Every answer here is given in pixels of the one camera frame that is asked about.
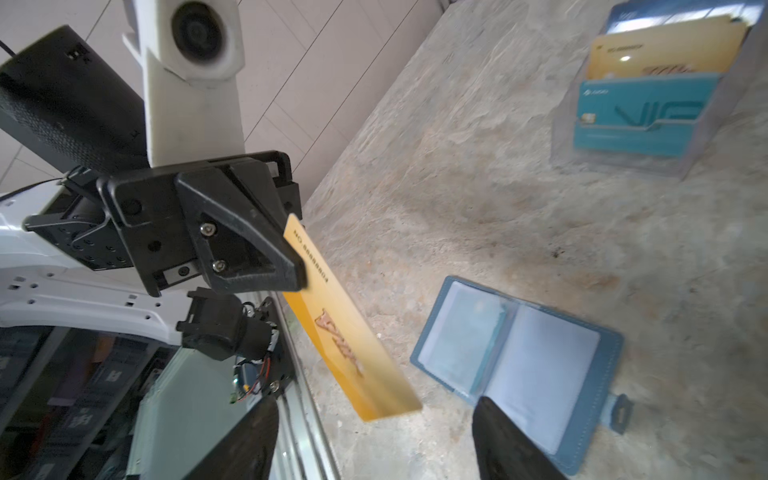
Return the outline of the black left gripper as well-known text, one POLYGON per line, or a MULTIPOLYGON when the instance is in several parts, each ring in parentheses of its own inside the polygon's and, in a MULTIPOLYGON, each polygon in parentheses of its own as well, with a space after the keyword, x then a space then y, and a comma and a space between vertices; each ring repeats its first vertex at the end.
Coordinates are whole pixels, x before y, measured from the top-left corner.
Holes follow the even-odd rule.
POLYGON ((93 170, 70 171, 24 229, 93 271, 134 268, 152 297, 199 277, 200 266, 220 294, 306 286, 304 262, 283 237, 291 214, 302 219, 286 153, 201 162, 176 174, 192 243, 178 212, 156 217, 139 199, 113 199, 107 183, 93 170))

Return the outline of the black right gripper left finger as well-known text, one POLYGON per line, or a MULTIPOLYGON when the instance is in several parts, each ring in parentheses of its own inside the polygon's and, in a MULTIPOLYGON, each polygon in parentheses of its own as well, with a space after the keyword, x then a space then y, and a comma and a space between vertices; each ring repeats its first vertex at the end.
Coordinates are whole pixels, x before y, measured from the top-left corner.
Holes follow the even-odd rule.
POLYGON ((184 480, 266 480, 279 431, 274 398, 257 403, 184 480))

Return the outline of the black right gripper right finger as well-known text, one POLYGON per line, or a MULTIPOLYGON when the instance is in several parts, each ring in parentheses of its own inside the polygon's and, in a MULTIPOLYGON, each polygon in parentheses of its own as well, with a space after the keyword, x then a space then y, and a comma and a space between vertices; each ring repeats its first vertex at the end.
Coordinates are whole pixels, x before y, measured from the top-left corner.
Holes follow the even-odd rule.
POLYGON ((486 397, 479 398, 472 417, 479 475, 482 480, 564 480, 566 476, 486 397))

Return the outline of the blue-grey card holder wallet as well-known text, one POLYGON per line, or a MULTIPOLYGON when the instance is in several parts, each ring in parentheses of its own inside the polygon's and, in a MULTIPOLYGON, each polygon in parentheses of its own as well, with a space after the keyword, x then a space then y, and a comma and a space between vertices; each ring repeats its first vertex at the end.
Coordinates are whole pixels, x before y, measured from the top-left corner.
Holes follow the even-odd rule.
POLYGON ((623 434, 633 403, 609 389, 623 336, 470 280, 445 278, 411 363, 470 405, 492 400, 566 475, 595 429, 623 434))

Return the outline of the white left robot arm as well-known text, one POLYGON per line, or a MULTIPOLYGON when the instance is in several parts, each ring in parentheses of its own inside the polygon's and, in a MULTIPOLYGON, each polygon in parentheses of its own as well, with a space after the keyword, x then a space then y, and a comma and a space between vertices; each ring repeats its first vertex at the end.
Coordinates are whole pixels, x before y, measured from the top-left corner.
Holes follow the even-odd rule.
POLYGON ((22 303, 49 322, 238 357, 270 382, 294 372, 275 301, 241 300, 306 283, 282 235, 301 211, 285 153, 151 168, 143 102, 67 26, 3 64, 1 110, 75 162, 1 199, 21 210, 1 251, 3 312, 22 303))

